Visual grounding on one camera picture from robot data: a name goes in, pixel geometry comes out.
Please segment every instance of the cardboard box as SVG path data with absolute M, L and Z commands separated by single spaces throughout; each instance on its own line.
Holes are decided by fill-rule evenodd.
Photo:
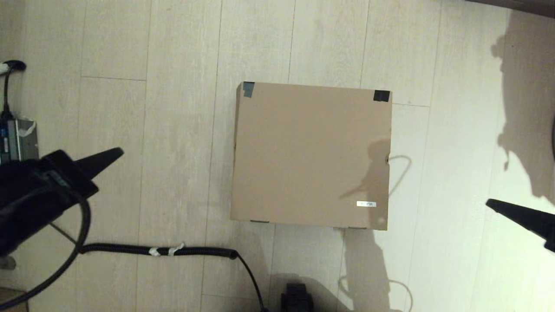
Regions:
M 387 229 L 389 91 L 244 82 L 231 218 Z
M 467 0 L 555 18 L 555 0 Z

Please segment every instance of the black tape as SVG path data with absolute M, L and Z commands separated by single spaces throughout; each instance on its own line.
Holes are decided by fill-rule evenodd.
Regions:
M 374 91 L 374 101 L 378 102 L 389 102 L 389 95 L 391 92 L 384 91 L 384 90 L 375 90 Z
M 245 91 L 245 93 L 243 93 L 244 97 L 247 97 L 247 98 L 252 97 L 253 91 L 254 91 L 254 82 L 249 82 L 249 81 L 243 82 L 243 91 Z

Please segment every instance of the white label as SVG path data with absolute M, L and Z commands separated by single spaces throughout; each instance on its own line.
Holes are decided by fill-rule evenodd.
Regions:
M 356 202 L 356 206 L 357 207 L 375 207 L 376 206 L 376 202 L 363 202 L 361 200 L 358 200 Z

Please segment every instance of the wooden floor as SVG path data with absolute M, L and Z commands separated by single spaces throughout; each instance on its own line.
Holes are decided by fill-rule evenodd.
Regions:
M 89 242 L 237 249 L 271 311 L 290 281 L 318 311 L 555 310 L 555 256 L 484 205 L 555 212 L 555 20 L 462 0 L 0 0 L 12 58 L 41 154 L 125 150 L 95 180 Z M 229 220 L 243 80 L 393 91 L 388 231 Z M 57 223 L 75 235 L 78 209 Z M 71 248 L 45 228 L 0 284 L 31 288 Z M 106 253 L 29 304 L 257 311 L 238 261 Z

